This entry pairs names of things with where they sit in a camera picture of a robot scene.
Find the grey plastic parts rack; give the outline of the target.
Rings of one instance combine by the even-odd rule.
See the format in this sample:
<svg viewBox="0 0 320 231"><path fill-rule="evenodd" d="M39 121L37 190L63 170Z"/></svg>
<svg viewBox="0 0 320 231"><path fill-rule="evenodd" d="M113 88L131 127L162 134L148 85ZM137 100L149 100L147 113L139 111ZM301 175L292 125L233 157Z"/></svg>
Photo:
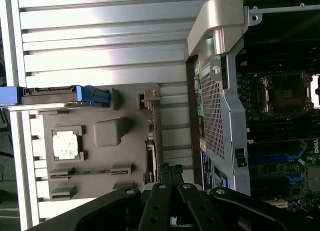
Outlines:
<svg viewBox="0 0 320 231"><path fill-rule="evenodd" d="M99 86L112 88L112 107L39 110L43 118L48 198L64 201L96 198L124 186L146 184L151 114L144 106L144 91L157 83ZM75 159L54 156L53 136L60 131L77 135Z"/></svg>

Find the blue expansion slot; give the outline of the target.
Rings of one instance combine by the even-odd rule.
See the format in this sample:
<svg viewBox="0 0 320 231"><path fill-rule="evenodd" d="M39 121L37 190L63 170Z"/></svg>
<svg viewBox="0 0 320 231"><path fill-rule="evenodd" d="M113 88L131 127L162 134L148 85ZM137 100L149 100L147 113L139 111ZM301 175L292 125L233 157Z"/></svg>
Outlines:
<svg viewBox="0 0 320 231"><path fill-rule="evenodd" d="M278 164L278 163L291 163L299 159L304 154L304 151L300 151L298 154L289 155L273 155L264 157L250 157L248 164L252 165L263 165L263 164Z"/></svg>

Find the green motherboard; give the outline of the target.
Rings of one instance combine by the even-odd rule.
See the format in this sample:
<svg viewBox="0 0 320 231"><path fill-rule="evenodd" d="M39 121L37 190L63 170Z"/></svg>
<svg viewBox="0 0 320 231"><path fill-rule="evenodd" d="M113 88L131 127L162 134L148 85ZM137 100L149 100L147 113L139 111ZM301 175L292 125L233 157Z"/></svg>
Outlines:
<svg viewBox="0 0 320 231"><path fill-rule="evenodd" d="M320 191L308 188L308 167L320 165L320 109L300 114L270 116L261 112L259 79L268 75L305 72L314 68L237 71L237 94L245 110L248 158L303 155L294 162L248 165L250 192L255 198L289 212L320 214Z"/></svg>

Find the open black PC case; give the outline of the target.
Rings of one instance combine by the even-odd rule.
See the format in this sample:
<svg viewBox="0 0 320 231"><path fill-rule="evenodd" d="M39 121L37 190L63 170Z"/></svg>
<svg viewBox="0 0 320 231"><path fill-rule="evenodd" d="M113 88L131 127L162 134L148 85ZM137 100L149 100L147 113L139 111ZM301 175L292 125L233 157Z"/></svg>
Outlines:
<svg viewBox="0 0 320 231"><path fill-rule="evenodd" d="M237 72L320 70L320 0L208 0L187 37L187 51L203 189L252 196Z"/></svg>

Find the silver CPU chip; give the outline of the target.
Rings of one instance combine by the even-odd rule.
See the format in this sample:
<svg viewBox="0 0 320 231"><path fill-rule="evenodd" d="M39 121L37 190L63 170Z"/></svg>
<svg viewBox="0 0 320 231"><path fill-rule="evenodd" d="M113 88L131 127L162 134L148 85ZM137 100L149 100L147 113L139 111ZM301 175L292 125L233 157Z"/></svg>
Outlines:
<svg viewBox="0 0 320 231"><path fill-rule="evenodd" d="M53 154L59 160L75 159L79 154L78 136L73 131L57 131L52 145Z"/></svg>

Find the silver chipset heatsink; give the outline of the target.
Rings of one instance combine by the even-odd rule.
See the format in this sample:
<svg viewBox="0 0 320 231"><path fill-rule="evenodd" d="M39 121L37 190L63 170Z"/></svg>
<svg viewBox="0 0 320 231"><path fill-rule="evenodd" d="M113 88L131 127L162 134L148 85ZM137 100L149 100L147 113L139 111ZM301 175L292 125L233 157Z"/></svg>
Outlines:
<svg viewBox="0 0 320 231"><path fill-rule="evenodd" d="M307 168L307 180L311 192L320 192L320 165Z"/></svg>

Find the CPU socket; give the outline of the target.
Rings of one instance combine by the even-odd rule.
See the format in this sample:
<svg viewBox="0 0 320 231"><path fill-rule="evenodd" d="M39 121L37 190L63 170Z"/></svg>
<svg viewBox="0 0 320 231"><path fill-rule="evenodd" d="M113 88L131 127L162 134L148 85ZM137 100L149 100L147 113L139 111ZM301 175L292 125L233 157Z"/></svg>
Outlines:
<svg viewBox="0 0 320 231"><path fill-rule="evenodd" d="M260 111L269 116L286 116L312 110L311 82L312 76L306 72L270 74L260 78Z"/></svg>

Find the hard disk blue carrier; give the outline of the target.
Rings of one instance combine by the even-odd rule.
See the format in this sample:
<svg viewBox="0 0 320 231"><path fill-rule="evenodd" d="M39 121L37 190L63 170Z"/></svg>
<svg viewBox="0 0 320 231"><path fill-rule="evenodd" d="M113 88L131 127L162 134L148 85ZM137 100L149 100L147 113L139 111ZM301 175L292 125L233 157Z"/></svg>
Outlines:
<svg viewBox="0 0 320 231"><path fill-rule="evenodd" d="M112 88L92 85L60 87L0 87L0 109L10 112L112 107Z"/></svg>

